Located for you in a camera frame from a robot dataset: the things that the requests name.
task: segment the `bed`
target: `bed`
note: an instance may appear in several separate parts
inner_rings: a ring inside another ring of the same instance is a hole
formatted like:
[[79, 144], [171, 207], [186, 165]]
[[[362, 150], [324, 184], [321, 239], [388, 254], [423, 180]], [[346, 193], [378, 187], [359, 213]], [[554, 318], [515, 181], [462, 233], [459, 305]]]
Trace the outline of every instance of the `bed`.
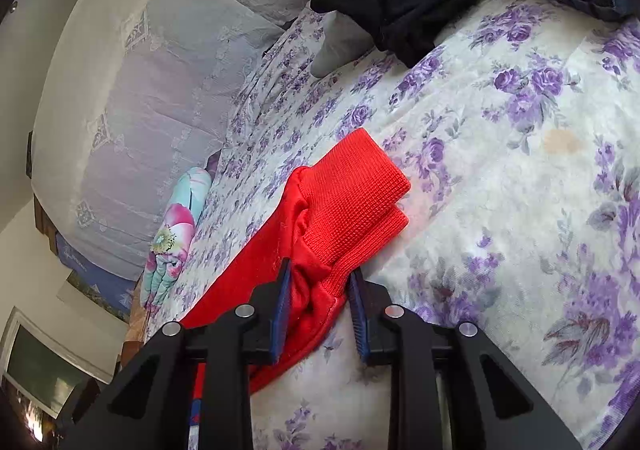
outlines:
[[[318, 80], [324, 19], [303, 10], [242, 87], [185, 270], [146, 337], [203, 295], [293, 168], [362, 126], [412, 183], [399, 203], [410, 224], [365, 276], [427, 321], [478, 322], [600, 448], [640, 389], [638, 21], [482, 0], [410, 70], [373, 50]], [[254, 446], [386, 448], [389, 393], [389, 370], [359, 362], [345, 310], [252, 396]]]

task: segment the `window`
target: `window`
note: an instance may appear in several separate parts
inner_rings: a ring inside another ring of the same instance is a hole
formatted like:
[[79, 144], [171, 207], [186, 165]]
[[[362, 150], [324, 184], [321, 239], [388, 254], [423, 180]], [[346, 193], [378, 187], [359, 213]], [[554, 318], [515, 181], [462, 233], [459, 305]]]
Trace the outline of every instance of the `window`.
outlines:
[[38, 329], [19, 310], [2, 336], [2, 376], [41, 410], [56, 417], [73, 388], [88, 376], [110, 376], [78, 358]]

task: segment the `white lace bedspread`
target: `white lace bedspread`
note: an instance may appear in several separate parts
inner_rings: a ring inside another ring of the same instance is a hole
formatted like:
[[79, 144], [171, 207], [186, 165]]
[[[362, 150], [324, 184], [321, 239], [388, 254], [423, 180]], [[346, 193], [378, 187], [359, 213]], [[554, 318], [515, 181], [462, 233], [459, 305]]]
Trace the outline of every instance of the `white lace bedspread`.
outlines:
[[[374, 50], [315, 80], [321, 40], [303, 11], [239, 95], [187, 269], [147, 334], [203, 295], [294, 167], [364, 126], [412, 182], [410, 224], [366, 276], [425, 320], [477, 321], [601, 446], [640, 386], [638, 21], [484, 0], [412, 70]], [[360, 365], [352, 332], [345, 311], [252, 397], [257, 449], [386, 448], [389, 371]]]
[[276, 24], [307, 1], [78, 0], [33, 133], [33, 190], [69, 245], [140, 277], [178, 178], [223, 146]]

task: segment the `purple rose pattern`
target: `purple rose pattern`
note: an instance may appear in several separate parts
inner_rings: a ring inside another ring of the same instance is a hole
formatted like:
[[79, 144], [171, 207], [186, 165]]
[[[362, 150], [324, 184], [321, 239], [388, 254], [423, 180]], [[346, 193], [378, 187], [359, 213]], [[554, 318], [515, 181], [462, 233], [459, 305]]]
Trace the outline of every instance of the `purple rose pattern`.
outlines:
[[305, 99], [296, 110], [296, 116], [303, 116], [320, 101], [320, 99], [338, 82], [337, 75], [326, 76], [312, 85], [312, 89], [306, 94]]
[[287, 51], [283, 55], [283, 57], [280, 59], [280, 62], [278, 62], [276, 67], [279, 67], [279, 68], [289, 68], [289, 67], [291, 67], [292, 61], [300, 53], [308, 54], [308, 49], [306, 48], [306, 46], [294, 47], [294, 48], [290, 49], [289, 51]]
[[261, 226], [264, 224], [264, 216], [256, 219], [255, 214], [251, 218], [251, 222], [247, 224], [246, 230], [244, 231], [244, 244], [248, 243], [251, 238], [258, 232]]
[[324, 353], [324, 360], [326, 363], [329, 363], [329, 359], [331, 359], [331, 355], [336, 351], [344, 341], [343, 338], [338, 338], [335, 330], [331, 330], [326, 337], [326, 340], [322, 342], [322, 350]]
[[269, 138], [267, 136], [263, 136], [260, 138], [260, 146], [258, 147], [258, 154], [262, 154], [267, 147], [269, 146]]
[[369, 91], [375, 87], [383, 75], [397, 63], [396, 56], [390, 52], [387, 52], [382, 58], [373, 59], [351, 88], [351, 94], [358, 94], [363, 90]]
[[617, 234], [622, 284], [640, 298], [640, 167], [625, 167], [622, 144], [616, 148], [601, 136], [595, 144], [600, 171], [593, 188], [605, 201], [591, 213], [588, 224], [599, 232]]
[[460, 321], [482, 325], [484, 313], [502, 290], [495, 273], [504, 255], [491, 250], [492, 242], [491, 233], [484, 228], [474, 253], [463, 254], [459, 265], [447, 267], [447, 261], [440, 257], [435, 268], [428, 268], [425, 260], [415, 258], [407, 292], [399, 292], [396, 300], [425, 322], [445, 327], [455, 327]]
[[311, 123], [311, 126], [309, 127], [309, 130], [311, 130], [312, 127], [314, 128], [318, 128], [322, 125], [322, 123], [324, 122], [324, 119], [327, 116], [330, 116], [334, 110], [335, 107], [338, 105], [338, 101], [340, 100], [341, 96], [342, 96], [342, 92], [343, 92], [343, 88], [339, 88], [334, 96], [332, 96], [331, 98], [329, 98], [326, 103], [324, 104], [324, 106], [321, 106], [318, 111], [316, 112], [316, 114], [314, 115], [313, 121]]
[[243, 110], [242, 108], [238, 109], [238, 112], [229, 121], [229, 129], [237, 136], [244, 134], [246, 128], [245, 121], [247, 117]]
[[320, 26], [311, 34], [316, 42], [320, 42], [324, 38], [324, 27]]
[[304, 23], [304, 17], [299, 18], [289, 28], [289, 34], [287, 35], [287, 42], [295, 42], [302, 35], [302, 27]]
[[306, 148], [299, 149], [296, 152], [290, 154], [286, 160], [274, 171], [271, 175], [271, 179], [267, 186], [262, 189], [262, 195], [268, 198], [273, 197], [281, 186], [286, 183], [287, 179], [291, 175], [291, 172], [294, 171], [299, 166], [303, 166], [306, 163]]
[[376, 109], [373, 109], [370, 105], [371, 100], [372, 98], [365, 96], [359, 104], [350, 107], [345, 112], [335, 129], [334, 136], [337, 141], [340, 141], [357, 128], [364, 126], [371, 119], [376, 112]]
[[406, 98], [417, 98], [422, 89], [435, 77], [446, 77], [446, 71], [442, 62], [443, 46], [438, 46], [427, 56], [420, 60], [402, 78], [398, 87], [389, 98], [388, 111], [397, 109]]
[[629, 90], [628, 65], [640, 74], [640, 22], [632, 18], [610, 33], [594, 32], [593, 41], [600, 45], [594, 52], [603, 55], [602, 68], [611, 72], [620, 90]]
[[[460, 128], [466, 118], [460, 119], [452, 110], [446, 109], [444, 114], [436, 116], [433, 111], [428, 112], [422, 119], [424, 124], [423, 141], [418, 150], [406, 150], [403, 147], [407, 138], [404, 128], [399, 128], [390, 137], [382, 142], [382, 148], [394, 164], [404, 170], [410, 176], [410, 172], [416, 172], [422, 192], [432, 194], [433, 205], [430, 208], [430, 216], [437, 215], [446, 205], [447, 198], [451, 195], [452, 188], [462, 178], [451, 176], [447, 169], [445, 154], [446, 142], [455, 140], [460, 134]], [[448, 136], [436, 135], [441, 124], [446, 126], [444, 133]]]
[[325, 16], [326, 13], [316, 13], [313, 10], [309, 10], [309, 22], [312, 24], [321, 24]]
[[505, 39], [517, 51], [523, 42], [532, 37], [534, 28], [554, 17], [550, 5], [515, 0], [502, 13], [482, 18], [476, 32], [469, 37], [472, 40], [470, 48]]
[[600, 270], [585, 243], [572, 248], [571, 216], [564, 210], [558, 221], [561, 251], [553, 262], [540, 259], [542, 271], [558, 275], [558, 291], [566, 299], [562, 318], [544, 337], [551, 345], [543, 365], [565, 366], [554, 394], [574, 380], [582, 398], [594, 386], [618, 385], [609, 401], [610, 413], [600, 429], [589, 436], [589, 448], [598, 448], [606, 441], [640, 392], [640, 359], [632, 352], [639, 337], [638, 318], [622, 300], [640, 298], [640, 168], [625, 168], [622, 144], [614, 146], [601, 136], [594, 144], [598, 173], [593, 189], [604, 202], [591, 213], [587, 224], [616, 238], [618, 268], [613, 272]]
[[[272, 431], [276, 447], [280, 450], [309, 450], [311, 435], [305, 429], [317, 416], [318, 414], [311, 410], [308, 401], [302, 400], [293, 416], [285, 421], [284, 428], [275, 428]], [[270, 438], [267, 431], [254, 426], [255, 450], [268, 450], [269, 447]], [[335, 434], [326, 436], [323, 442], [318, 442], [312, 447], [317, 450], [366, 450], [362, 441], [339, 438]]]
[[301, 137], [302, 137], [302, 134], [300, 134], [300, 130], [298, 128], [294, 128], [293, 131], [291, 132], [291, 136], [282, 146], [283, 151], [289, 152], [293, 148], [293, 146], [300, 140]]
[[304, 71], [296, 77], [296, 80], [291, 85], [291, 94], [300, 94], [302, 89], [306, 86], [306, 83], [311, 79], [311, 73]]
[[482, 117], [492, 123], [507, 117], [511, 128], [517, 133], [517, 140], [509, 140], [507, 147], [519, 148], [525, 154], [530, 153], [529, 136], [535, 133], [549, 117], [554, 118], [556, 126], [566, 126], [566, 120], [559, 109], [556, 97], [565, 86], [575, 92], [581, 92], [579, 75], [572, 75], [561, 67], [559, 58], [544, 58], [536, 49], [527, 55], [529, 66], [526, 70], [519, 66], [494, 66], [492, 80], [480, 87], [493, 86], [494, 89], [508, 94], [502, 106], [482, 108]]
[[213, 256], [213, 267], [215, 271], [230, 261], [231, 250], [236, 243], [237, 237], [238, 233], [235, 230], [229, 230], [220, 242], [213, 244], [210, 248], [209, 253]]
[[278, 128], [273, 133], [274, 141], [277, 141], [280, 138], [282, 138], [284, 136], [284, 133], [287, 131], [288, 128], [289, 128], [289, 119], [287, 118], [280, 125], [278, 125]]

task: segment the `wall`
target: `wall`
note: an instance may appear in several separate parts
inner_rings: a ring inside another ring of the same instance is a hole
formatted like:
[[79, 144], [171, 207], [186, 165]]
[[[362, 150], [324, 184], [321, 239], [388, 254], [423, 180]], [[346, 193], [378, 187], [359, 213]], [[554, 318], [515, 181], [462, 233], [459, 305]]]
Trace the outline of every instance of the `wall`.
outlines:
[[77, 0], [17, 0], [0, 24], [0, 230], [31, 197], [27, 135], [47, 69]]
[[0, 260], [0, 332], [15, 306], [49, 337], [111, 375], [126, 325], [68, 289], [70, 270], [36, 230], [33, 201], [0, 232]]

